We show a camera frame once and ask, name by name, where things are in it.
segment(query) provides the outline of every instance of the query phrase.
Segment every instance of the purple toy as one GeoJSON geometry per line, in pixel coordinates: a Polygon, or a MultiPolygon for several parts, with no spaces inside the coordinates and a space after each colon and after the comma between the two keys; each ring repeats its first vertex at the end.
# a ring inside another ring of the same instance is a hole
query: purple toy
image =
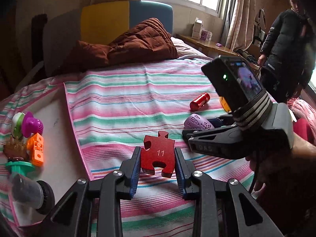
{"type": "Polygon", "coordinates": [[[204,117],[194,113],[186,119],[184,128],[210,130],[213,129],[214,126],[204,117]]]}
{"type": "Polygon", "coordinates": [[[33,117],[31,112],[25,114],[22,126],[21,126],[22,134],[24,137],[28,138],[32,133],[43,134],[44,126],[42,121],[33,117]]]}

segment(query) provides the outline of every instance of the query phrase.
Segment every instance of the gray curtain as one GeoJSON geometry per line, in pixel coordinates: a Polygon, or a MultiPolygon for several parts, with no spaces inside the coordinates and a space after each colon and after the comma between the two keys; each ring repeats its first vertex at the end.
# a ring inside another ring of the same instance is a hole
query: gray curtain
{"type": "Polygon", "coordinates": [[[231,22],[232,22],[233,12],[234,12],[234,8],[235,8],[235,3],[236,3],[236,0],[229,0],[229,2],[226,5],[226,8],[225,8],[225,14],[224,14],[225,26],[224,26],[224,29],[223,29],[221,42],[220,42],[224,46],[226,45],[229,28],[230,28],[230,25],[231,25],[231,22]]]}

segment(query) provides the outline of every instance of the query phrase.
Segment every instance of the black puffer jacket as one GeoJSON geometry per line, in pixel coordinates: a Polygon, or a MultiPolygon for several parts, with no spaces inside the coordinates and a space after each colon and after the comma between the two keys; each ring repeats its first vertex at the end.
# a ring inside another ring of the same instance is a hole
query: black puffer jacket
{"type": "Polygon", "coordinates": [[[277,79],[282,72],[290,72],[305,87],[315,67],[316,36],[307,19],[289,9],[272,24],[261,53],[268,56],[264,69],[277,79]],[[304,25],[306,33],[301,37],[304,25]]]}

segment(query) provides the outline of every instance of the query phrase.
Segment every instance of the black pants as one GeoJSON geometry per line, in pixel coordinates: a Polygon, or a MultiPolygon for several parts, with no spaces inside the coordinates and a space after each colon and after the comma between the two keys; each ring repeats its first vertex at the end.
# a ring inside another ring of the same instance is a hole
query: black pants
{"type": "Polygon", "coordinates": [[[297,77],[289,72],[284,72],[277,79],[266,69],[261,70],[260,81],[277,103],[286,103],[288,99],[292,98],[299,83],[297,77]]]}

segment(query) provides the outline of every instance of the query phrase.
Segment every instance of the wooden desk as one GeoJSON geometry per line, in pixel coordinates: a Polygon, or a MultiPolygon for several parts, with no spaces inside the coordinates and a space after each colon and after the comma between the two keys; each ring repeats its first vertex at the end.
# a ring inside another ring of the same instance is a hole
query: wooden desk
{"type": "MultiPolygon", "coordinates": [[[[213,41],[204,41],[204,40],[195,40],[189,36],[184,36],[180,34],[176,34],[176,38],[181,39],[183,42],[192,46],[193,48],[199,50],[206,56],[210,58],[216,58],[219,55],[225,56],[241,56],[236,52],[231,51],[230,49],[226,48],[225,46],[219,47],[213,41]]],[[[250,67],[254,70],[254,73],[258,75],[259,67],[254,65],[253,63],[249,62],[250,67]]]]}

